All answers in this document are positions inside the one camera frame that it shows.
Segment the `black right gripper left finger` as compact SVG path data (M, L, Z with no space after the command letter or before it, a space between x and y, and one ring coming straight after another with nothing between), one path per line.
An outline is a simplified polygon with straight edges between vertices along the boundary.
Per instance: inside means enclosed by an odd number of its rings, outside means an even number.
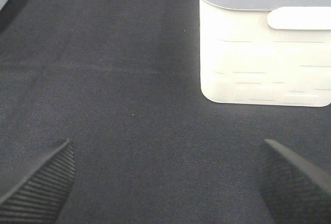
M1 175L1 223L56 223L76 175L70 140L59 140Z

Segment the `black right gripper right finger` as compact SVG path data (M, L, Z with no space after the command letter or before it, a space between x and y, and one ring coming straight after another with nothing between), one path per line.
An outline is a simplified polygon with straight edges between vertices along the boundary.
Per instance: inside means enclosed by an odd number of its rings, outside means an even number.
M263 141L255 179L275 223L330 223L330 174L286 146Z

